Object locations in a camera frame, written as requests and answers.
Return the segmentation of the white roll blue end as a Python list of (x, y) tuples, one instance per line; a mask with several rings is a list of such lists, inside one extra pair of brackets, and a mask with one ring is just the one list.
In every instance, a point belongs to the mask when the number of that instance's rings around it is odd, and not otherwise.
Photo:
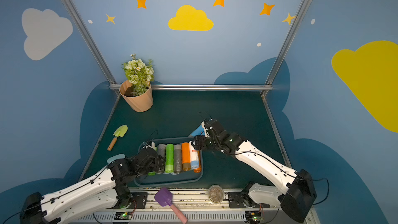
[(198, 167), (198, 153), (197, 150), (194, 149), (192, 141), (189, 142), (189, 151), (190, 151), (190, 168), (194, 170)]

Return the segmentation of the orange trash bag roll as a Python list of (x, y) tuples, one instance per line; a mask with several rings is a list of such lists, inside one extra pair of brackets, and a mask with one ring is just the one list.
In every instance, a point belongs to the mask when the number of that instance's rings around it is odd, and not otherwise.
[(184, 142), (181, 144), (181, 154), (183, 171), (185, 172), (191, 170), (190, 145), (188, 142)]
[(197, 151), (198, 153), (198, 167), (194, 169), (193, 171), (195, 173), (201, 173), (202, 172), (202, 161), (201, 161), (201, 152)]

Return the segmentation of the grey trash bag roll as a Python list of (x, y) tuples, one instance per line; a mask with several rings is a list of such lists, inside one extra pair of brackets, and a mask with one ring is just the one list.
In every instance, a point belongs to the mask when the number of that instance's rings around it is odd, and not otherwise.
[(158, 153), (158, 159), (159, 159), (159, 169), (157, 170), (157, 174), (163, 174), (165, 172), (165, 154), (166, 154), (166, 145), (165, 144), (159, 144), (157, 146), (157, 153)]

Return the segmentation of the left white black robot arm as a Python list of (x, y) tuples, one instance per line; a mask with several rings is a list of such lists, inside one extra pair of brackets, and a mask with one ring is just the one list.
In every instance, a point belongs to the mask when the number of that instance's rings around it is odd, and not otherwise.
[(19, 214), (22, 224), (67, 224), (108, 208), (129, 208), (133, 203), (128, 183), (136, 177), (157, 172), (165, 158), (151, 146), (129, 158), (115, 159), (93, 176), (67, 188), (27, 197)]

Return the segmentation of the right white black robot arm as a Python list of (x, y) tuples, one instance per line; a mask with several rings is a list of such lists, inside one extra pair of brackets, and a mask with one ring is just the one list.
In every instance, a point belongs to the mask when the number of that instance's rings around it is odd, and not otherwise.
[(201, 124), (203, 135), (193, 139), (195, 150), (217, 150), (255, 169), (272, 186), (250, 182), (238, 193), (239, 203), (247, 208), (267, 204), (281, 208), (287, 216), (303, 223), (317, 198), (312, 176), (306, 170), (286, 167), (256, 148), (236, 132), (227, 130), (215, 119)]

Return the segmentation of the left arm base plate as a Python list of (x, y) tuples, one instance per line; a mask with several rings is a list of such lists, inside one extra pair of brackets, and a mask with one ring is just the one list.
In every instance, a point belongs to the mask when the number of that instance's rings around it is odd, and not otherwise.
[(126, 209), (145, 209), (147, 199), (147, 192), (132, 192)]

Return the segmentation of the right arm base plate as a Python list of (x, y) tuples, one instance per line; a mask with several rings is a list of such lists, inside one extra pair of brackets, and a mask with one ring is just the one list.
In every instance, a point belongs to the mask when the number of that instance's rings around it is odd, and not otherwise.
[(248, 195), (242, 192), (228, 192), (227, 199), (229, 208), (259, 208), (260, 205), (249, 199)]

